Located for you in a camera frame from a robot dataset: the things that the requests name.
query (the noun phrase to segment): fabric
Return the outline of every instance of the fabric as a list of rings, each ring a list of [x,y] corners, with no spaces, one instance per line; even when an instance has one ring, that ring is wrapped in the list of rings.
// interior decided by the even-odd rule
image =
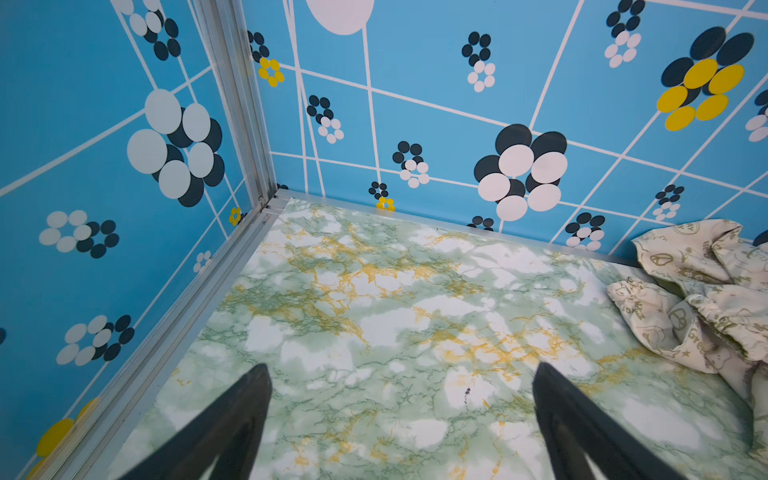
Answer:
[[[650,351],[719,373],[751,404],[750,454],[768,465],[768,250],[741,240],[741,230],[729,220],[651,230],[632,240],[638,261],[674,292],[632,277],[607,292]]]

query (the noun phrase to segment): floor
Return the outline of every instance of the floor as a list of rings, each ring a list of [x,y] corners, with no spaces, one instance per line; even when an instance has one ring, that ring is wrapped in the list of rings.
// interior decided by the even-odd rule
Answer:
[[[749,406],[644,349],[608,299],[643,273],[544,247],[292,199],[109,477],[264,362],[251,478],[552,478],[544,360],[689,478],[765,478]]]

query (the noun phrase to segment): wall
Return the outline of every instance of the wall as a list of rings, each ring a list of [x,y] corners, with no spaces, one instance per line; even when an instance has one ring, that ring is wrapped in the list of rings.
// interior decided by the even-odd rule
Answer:
[[[626,257],[706,217],[755,239],[768,2],[745,2],[249,0],[277,181]]]
[[[16,478],[251,202],[188,2],[0,10],[0,478]]]

